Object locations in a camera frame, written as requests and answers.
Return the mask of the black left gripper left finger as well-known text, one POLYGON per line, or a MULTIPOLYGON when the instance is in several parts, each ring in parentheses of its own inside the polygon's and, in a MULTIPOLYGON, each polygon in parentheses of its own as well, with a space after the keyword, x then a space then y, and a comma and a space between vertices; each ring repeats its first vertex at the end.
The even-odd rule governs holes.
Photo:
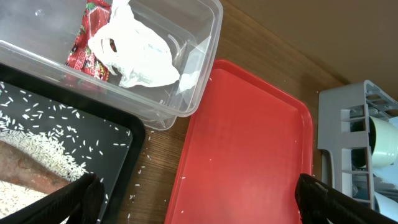
POLYGON ((104 201, 104 184, 84 174, 33 204, 1 219, 1 224, 96 224, 104 201))

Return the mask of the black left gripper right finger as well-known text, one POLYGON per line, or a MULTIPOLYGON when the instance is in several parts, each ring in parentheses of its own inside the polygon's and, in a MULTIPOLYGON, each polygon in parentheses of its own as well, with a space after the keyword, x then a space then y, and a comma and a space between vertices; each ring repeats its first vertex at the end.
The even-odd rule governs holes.
POLYGON ((308 174, 300 174, 295 200, 303 224, 395 224, 308 174))

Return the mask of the rice grains heap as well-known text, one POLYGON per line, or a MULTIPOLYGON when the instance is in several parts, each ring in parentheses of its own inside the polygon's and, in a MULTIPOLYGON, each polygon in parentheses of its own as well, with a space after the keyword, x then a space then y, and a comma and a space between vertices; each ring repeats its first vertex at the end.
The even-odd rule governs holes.
POLYGON ((1 140, 70 182, 96 174, 104 184, 97 223, 104 223, 134 136, 120 124, 2 82, 1 140))

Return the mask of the small light blue bowl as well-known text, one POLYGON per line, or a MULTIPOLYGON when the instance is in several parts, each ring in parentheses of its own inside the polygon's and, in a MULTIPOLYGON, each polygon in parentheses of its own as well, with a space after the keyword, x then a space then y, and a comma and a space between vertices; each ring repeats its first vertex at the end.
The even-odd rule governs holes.
POLYGON ((397 222, 397 163, 374 168, 376 211, 397 222))

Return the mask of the brown sweet potato piece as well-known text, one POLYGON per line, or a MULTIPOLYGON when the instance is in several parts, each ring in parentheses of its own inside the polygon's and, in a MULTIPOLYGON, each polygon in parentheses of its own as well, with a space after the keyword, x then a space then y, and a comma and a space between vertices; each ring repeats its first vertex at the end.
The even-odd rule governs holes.
POLYGON ((1 141, 1 180, 45 194, 70 183, 4 141, 1 141))

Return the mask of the green bowl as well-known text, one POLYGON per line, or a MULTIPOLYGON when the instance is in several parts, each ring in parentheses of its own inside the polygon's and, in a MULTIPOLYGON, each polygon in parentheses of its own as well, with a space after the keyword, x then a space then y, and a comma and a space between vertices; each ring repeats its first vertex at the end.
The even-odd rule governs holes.
POLYGON ((369 117, 369 144, 374 168, 382 168, 397 159, 397 128, 382 119, 369 117))

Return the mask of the light blue plate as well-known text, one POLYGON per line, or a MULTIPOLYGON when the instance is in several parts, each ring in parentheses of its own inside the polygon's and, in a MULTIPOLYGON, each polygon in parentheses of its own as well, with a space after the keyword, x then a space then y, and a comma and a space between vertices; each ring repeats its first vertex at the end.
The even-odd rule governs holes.
POLYGON ((389 119, 389 122, 396 128, 398 128, 398 117, 393 117, 389 119))

